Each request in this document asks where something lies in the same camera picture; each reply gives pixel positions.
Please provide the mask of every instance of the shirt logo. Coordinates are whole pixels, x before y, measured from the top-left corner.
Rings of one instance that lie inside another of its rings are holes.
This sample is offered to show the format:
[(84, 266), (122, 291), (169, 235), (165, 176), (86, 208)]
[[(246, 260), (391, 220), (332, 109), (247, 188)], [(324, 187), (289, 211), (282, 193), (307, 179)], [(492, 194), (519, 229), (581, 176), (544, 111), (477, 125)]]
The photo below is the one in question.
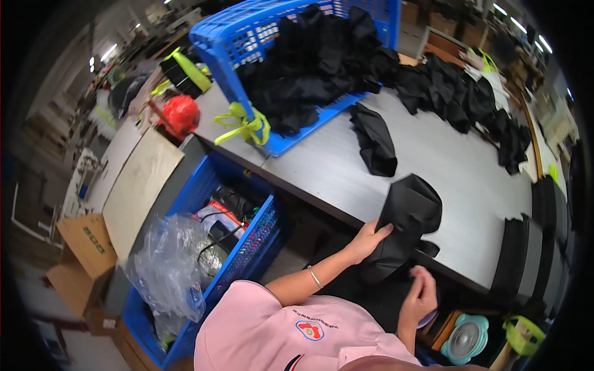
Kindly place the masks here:
[(297, 321), (295, 327), (297, 327), (308, 340), (318, 341), (324, 337), (324, 330), (318, 322)]

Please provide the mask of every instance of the silver bangle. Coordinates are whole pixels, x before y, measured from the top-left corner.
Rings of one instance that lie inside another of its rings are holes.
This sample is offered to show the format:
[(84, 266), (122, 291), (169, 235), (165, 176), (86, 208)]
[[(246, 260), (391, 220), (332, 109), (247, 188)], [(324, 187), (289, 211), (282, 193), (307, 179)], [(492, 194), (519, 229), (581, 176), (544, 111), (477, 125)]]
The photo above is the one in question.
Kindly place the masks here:
[(314, 279), (315, 284), (318, 285), (319, 288), (324, 288), (324, 286), (322, 286), (320, 281), (318, 281), (318, 278), (315, 276), (313, 269), (311, 269), (311, 265), (308, 265), (307, 269), (309, 269), (309, 273), (311, 273), (311, 277)]

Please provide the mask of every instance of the red plastic bag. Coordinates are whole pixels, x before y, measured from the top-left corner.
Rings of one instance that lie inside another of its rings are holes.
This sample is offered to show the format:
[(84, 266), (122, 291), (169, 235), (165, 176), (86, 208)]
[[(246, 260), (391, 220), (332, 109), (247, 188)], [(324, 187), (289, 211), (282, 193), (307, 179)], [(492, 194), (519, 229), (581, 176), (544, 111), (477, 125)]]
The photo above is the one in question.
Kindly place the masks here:
[(173, 97), (163, 106), (163, 116), (169, 121), (159, 120), (159, 125), (165, 124), (165, 129), (183, 141), (192, 131), (198, 127), (200, 120), (200, 109), (191, 96)]

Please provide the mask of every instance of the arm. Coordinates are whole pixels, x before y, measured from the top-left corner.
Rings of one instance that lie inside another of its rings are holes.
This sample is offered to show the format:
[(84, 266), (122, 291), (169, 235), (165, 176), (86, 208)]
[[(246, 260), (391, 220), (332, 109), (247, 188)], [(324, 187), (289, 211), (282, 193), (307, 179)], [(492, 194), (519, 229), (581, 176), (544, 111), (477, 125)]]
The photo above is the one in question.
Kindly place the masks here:
[(414, 356), (416, 327), (423, 317), (437, 308), (437, 289), (435, 279), (424, 267), (415, 266), (410, 275), (415, 280), (400, 308), (396, 336)]
[[(342, 271), (353, 264), (359, 264), (369, 256), (377, 244), (394, 229), (391, 224), (375, 232), (377, 219), (365, 223), (357, 236), (344, 249), (322, 260), (312, 267), (322, 286), (330, 283)], [(302, 303), (320, 289), (309, 269), (280, 277), (266, 285), (283, 307)]]

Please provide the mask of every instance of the blue plastic crate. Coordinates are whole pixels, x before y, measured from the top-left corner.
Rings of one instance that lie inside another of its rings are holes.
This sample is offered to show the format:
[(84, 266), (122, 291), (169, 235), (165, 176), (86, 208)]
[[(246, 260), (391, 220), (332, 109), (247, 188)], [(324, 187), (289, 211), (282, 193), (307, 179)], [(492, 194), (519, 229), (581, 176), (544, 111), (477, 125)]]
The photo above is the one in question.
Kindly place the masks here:
[[(265, 48), (270, 46), (279, 32), (282, 17), (295, 19), (314, 0), (246, 0), (224, 9), (195, 25), (189, 39), (213, 74), (229, 102), (240, 102), (251, 119), (254, 114), (239, 77), (238, 66), (266, 58)], [(400, 0), (322, 0), (317, 1), (325, 14), (348, 17), (351, 6), (369, 12), (374, 19), (379, 39), (384, 46), (396, 49), (400, 24)], [(302, 128), (299, 134), (283, 138), (271, 133), (264, 149), (273, 157), (287, 152), (297, 142), (338, 115), (365, 94), (345, 94), (336, 102), (318, 107), (319, 120)]]
[(198, 165), (173, 202), (168, 215), (196, 213), (220, 185), (238, 180), (249, 184), (254, 192), (258, 192), (259, 196), (267, 196), (267, 199), (219, 273), (204, 290), (206, 311), (201, 321), (187, 321), (168, 353), (158, 345), (142, 297), (135, 288), (130, 290), (122, 316), (124, 322), (152, 361), (162, 369), (181, 358), (194, 355), (195, 339), (202, 322), (231, 282), (240, 279), (259, 280), (290, 234), (290, 224), (285, 218), (282, 204), (274, 198), (274, 188), (259, 176), (217, 153), (209, 154)]

